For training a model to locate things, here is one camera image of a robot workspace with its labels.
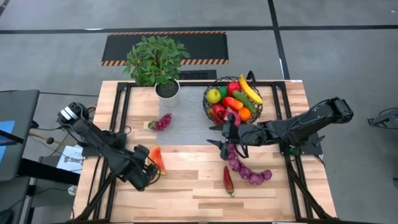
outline potted plant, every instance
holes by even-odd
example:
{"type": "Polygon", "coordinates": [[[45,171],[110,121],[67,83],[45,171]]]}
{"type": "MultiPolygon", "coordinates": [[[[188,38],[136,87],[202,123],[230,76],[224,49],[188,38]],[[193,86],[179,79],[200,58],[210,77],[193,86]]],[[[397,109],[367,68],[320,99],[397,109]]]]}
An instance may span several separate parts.
{"type": "Polygon", "coordinates": [[[142,42],[133,45],[127,54],[124,73],[130,73],[140,86],[155,86],[155,92],[163,104],[174,107],[180,91],[177,80],[181,56],[190,57],[185,50],[183,44],[175,43],[168,37],[142,36],[142,42]]]}

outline fruit basket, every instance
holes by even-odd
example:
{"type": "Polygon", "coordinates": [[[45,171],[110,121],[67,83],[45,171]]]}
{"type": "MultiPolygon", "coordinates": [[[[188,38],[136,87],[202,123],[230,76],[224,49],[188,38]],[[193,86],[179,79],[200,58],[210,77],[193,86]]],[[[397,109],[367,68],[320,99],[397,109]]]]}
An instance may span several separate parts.
{"type": "MultiPolygon", "coordinates": [[[[256,82],[256,79],[254,78],[254,74],[251,72],[249,72],[249,77],[252,77],[252,82],[247,82],[248,86],[254,91],[254,93],[256,95],[258,95],[261,98],[260,92],[258,91],[258,89],[255,87],[255,85],[253,83],[256,82]]],[[[211,90],[219,90],[221,89],[220,87],[225,86],[227,87],[228,84],[232,83],[232,82],[238,82],[239,83],[240,78],[239,77],[223,77],[223,78],[219,78],[216,81],[214,81],[212,84],[207,86],[206,91],[203,93],[203,109],[205,110],[205,113],[207,115],[207,117],[214,121],[216,124],[219,124],[215,121],[214,119],[214,115],[210,114],[209,112],[212,109],[212,106],[214,106],[214,104],[218,104],[218,105],[223,105],[222,103],[223,100],[220,100],[218,103],[210,103],[208,101],[208,93],[211,90]]],[[[245,92],[241,92],[249,101],[250,104],[252,104],[255,107],[255,111],[254,108],[251,108],[251,113],[250,113],[250,117],[248,119],[245,119],[241,121],[241,124],[251,124],[253,122],[255,122],[261,115],[262,112],[262,104],[259,103],[255,103],[250,97],[247,96],[247,94],[245,94],[245,92]]]]}

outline gray mesh mat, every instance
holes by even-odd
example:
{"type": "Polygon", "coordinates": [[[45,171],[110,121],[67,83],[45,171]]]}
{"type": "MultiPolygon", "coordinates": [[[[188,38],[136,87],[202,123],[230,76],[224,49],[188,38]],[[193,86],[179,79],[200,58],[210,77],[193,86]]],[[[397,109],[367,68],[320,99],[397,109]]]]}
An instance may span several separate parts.
{"type": "Polygon", "coordinates": [[[225,140],[221,131],[212,131],[214,126],[203,110],[205,86],[181,86],[178,105],[166,108],[160,104],[160,115],[171,113],[170,126],[157,133],[160,145],[209,145],[206,139],[225,140]]]}

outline yellow banana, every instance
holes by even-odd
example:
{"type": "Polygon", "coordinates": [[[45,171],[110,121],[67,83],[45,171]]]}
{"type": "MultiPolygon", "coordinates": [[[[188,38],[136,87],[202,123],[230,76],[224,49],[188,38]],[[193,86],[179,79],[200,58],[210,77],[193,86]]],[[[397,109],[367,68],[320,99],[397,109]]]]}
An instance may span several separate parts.
{"type": "Polygon", "coordinates": [[[244,79],[243,75],[241,74],[241,79],[239,80],[239,84],[242,87],[242,90],[247,96],[253,100],[253,102],[261,105],[262,104],[262,99],[259,95],[257,95],[248,85],[246,80],[244,79]]]}

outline red grapes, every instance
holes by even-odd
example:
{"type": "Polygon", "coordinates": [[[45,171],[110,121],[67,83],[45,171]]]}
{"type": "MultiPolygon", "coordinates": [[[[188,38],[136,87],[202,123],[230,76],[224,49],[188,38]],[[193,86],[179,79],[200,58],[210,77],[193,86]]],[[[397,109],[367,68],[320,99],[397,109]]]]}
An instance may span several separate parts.
{"type": "Polygon", "coordinates": [[[163,131],[171,122],[172,114],[168,113],[163,115],[158,121],[152,121],[149,123],[148,127],[156,131],[163,131]]]}

